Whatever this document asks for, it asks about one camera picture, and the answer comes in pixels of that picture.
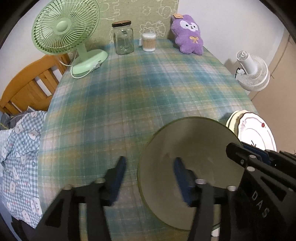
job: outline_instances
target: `table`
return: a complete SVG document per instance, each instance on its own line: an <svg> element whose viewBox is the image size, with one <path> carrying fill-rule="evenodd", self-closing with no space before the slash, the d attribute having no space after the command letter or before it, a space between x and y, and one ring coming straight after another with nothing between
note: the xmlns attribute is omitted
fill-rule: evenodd
<svg viewBox="0 0 296 241"><path fill-rule="evenodd" d="M185 55L169 40L155 52L140 48L119 56L113 45L102 66L82 79L66 72L53 96L38 157L43 212L65 184L87 185L112 168L119 156L127 172L106 216L113 240L186 240L188 231L164 224L143 203L137 165L145 144L165 124L205 116L225 124L235 110L255 111L234 77L209 51ZM87 240L85 206L81 238Z"/></svg>

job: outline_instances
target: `fan base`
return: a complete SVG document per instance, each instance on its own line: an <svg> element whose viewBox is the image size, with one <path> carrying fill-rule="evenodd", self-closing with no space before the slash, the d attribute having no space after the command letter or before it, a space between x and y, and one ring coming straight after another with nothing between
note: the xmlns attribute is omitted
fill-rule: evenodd
<svg viewBox="0 0 296 241"><path fill-rule="evenodd" d="M73 74L82 74L92 70L93 68L96 69L98 64L103 63L107 57L108 54L101 49L88 51L84 56L84 61L80 60L80 57L77 57L73 61L72 72Z"/></svg>

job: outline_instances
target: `black cable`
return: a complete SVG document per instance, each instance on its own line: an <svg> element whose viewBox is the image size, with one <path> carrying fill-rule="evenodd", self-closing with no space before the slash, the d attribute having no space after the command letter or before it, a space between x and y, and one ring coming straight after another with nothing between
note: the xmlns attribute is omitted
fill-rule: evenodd
<svg viewBox="0 0 296 241"><path fill-rule="evenodd" d="M235 79L237 78L237 71L239 70L240 68L237 68L236 72L235 72Z"/></svg>

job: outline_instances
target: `floor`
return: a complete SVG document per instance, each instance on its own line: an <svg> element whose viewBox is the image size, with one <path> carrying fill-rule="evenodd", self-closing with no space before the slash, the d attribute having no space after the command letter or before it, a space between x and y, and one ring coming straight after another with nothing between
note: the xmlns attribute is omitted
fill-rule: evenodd
<svg viewBox="0 0 296 241"><path fill-rule="evenodd" d="M251 95L259 115L270 127L277 150L296 152L296 44L291 36L284 35L269 67L268 86Z"/></svg>

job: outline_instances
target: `fan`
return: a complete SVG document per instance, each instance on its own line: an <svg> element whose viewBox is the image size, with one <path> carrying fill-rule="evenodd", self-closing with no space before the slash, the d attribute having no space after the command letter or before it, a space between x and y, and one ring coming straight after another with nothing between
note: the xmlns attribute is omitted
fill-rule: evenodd
<svg viewBox="0 0 296 241"><path fill-rule="evenodd" d="M87 51L84 44L95 31L99 18L96 0L53 0L35 19L32 40L45 54L59 55L77 49L79 56L75 55L70 72L72 76L85 72L87 75L108 57L103 50Z"/></svg>
<svg viewBox="0 0 296 241"><path fill-rule="evenodd" d="M261 91L269 83L270 74L265 61L247 51L239 51L237 60L241 64L244 73L238 75L237 80L247 91Z"/></svg>

